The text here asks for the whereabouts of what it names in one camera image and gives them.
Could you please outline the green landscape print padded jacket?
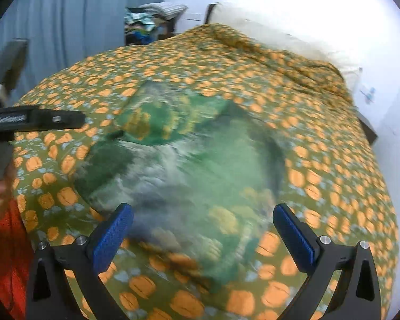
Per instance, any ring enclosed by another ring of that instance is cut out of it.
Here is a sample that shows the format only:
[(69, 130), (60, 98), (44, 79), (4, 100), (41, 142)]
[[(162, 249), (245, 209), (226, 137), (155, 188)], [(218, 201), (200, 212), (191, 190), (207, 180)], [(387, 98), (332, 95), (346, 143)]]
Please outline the green landscape print padded jacket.
[(236, 279), (285, 180), (274, 133), (233, 101), (147, 80), (73, 174), (109, 215), (131, 205), (131, 239), (210, 290)]

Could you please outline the pile of clothes on nightstand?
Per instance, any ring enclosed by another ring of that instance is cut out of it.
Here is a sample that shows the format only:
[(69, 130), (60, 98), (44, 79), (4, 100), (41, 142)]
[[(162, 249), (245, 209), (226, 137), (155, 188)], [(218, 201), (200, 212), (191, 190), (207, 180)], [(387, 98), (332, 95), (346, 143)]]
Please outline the pile of clothes on nightstand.
[(124, 16), (125, 45), (148, 45), (172, 37), (175, 19), (166, 19), (156, 9), (126, 7)]

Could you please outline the blue grey curtain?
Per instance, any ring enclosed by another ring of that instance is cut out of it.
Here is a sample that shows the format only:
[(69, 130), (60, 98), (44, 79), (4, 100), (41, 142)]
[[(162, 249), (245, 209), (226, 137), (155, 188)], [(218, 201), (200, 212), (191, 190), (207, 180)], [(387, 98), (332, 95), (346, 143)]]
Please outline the blue grey curtain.
[(124, 44), (126, 8), (162, 0), (13, 0), (0, 19), (0, 52), (8, 41), (29, 42), (10, 102), (44, 78), (87, 56)]

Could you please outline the dark wooden nightstand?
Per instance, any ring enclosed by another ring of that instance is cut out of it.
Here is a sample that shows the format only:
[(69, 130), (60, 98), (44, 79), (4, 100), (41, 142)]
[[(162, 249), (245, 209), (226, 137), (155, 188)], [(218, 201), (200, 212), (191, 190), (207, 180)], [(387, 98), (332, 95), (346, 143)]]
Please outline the dark wooden nightstand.
[(372, 127), (370, 121), (360, 111), (356, 112), (356, 116), (361, 124), (361, 128), (369, 145), (372, 146), (378, 138), (375, 129)]

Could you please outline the olive quilt with orange print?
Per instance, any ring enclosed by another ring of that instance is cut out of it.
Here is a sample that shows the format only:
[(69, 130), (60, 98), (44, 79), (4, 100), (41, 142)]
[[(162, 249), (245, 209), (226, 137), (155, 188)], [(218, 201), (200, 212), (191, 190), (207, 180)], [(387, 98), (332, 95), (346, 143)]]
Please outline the olive quilt with orange print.
[[(15, 138), (13, 189), (31, 241), (69, 244), (107, 217), (78, 195), (73, 174), (147, 80), (233, 101), (271, 128), (285, 158), (274, 207), (286, 203), (333, 243), (369, 243), (384, 319), (398, 261), (395, 208), (342, 74), (326, 61), (268, 49), (226, 25), (88, 57), (23, 96), (24, 105), (86, 114), (78, 129)], [(218, 290), (129, 235), (100, 277), (130, 319), (276, 319), (306, 279), (272, 218), (246, 270)]]

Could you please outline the striped pillow on pile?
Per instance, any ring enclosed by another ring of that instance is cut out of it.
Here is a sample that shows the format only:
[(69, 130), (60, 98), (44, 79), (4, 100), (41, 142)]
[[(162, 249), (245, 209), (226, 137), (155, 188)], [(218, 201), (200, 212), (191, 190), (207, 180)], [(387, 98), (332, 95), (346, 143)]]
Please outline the striped pillow on pile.
[(152, 14), (158, 14), (162, 19), (171, 20), (179, 18), (188, 7), (185, 4), (176, 4), (172, 2), (153, 2), (142, 4), (140, 8)]

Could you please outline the cream padded headboard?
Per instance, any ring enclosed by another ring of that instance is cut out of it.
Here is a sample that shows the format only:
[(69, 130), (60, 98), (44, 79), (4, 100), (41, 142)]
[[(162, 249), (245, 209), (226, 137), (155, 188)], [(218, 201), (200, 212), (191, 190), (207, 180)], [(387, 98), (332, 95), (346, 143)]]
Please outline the cream padded headboard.
[(350, 64), (335, 52), (325, 51), (323, 46), (302, 41), (281, 30), (248, 19), (233, 7), (220, 3), (210, 4), (206, 10), (204, 23), (217, 23), (232, 27), (268, 49), (290, 51), (310, 60), (329, 62), (339, 70), (347, 88), (352, 92), (360, 82), (363, 72), (360, 66)]

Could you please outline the blue wall plug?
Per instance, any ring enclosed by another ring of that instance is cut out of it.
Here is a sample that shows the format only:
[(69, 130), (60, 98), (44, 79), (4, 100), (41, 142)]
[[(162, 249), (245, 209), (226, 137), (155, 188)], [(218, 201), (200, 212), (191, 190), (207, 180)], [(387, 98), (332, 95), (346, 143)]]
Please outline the blue wall plug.
[(374, 96), (375, 96), (375, 92), (376, 92), (376, 89), (374, 87), (364, 88), (364, 89), (360, 90), (360, 92), (363, 94), (363, 96), (365, 98), (365, 103), (367, 105), (374, 102)]

